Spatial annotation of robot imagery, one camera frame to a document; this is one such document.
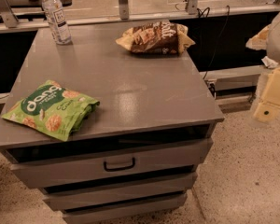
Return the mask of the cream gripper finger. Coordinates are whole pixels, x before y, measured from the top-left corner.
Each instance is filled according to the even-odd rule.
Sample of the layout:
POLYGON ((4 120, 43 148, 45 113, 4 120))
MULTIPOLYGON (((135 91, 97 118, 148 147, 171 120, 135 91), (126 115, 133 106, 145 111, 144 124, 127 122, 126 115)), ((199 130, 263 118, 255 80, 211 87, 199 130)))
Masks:
POLYGON ((245 46, 254 50, 266 49, 269 29, 270 25, 265 26, 256 35, 249 38, 245 46))

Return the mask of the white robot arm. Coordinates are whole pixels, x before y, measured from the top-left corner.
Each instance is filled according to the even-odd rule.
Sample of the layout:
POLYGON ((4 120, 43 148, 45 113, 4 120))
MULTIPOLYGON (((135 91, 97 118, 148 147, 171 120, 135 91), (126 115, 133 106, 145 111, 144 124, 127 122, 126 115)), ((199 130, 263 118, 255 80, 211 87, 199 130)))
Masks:
MULTIPOLYGON (((245 46, 249 49, 265 49, 271 62, 280 64, 280 12, 273 21, 249 38, 245 46)), ((280 67, 269 75, 259 103, 253 114, 253 119, 268 123, 280 114, 280 67)))

